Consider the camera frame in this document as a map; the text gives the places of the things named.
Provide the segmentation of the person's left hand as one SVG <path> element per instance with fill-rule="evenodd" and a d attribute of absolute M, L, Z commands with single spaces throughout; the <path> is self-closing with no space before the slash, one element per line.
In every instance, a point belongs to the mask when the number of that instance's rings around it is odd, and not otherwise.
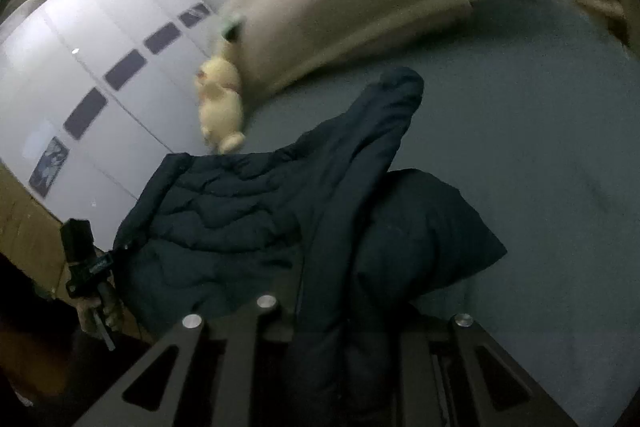
<path fill-rule="evenodd" d="M 112 332 L 119 332 L 122 329 L 122 323 L 124 323 L 122 303 L 112 295 L 76 299 L 75 309 L 81 330 L 91 337 L 101 336 L 97 317 L 101 317 L 103 325 Z"/>

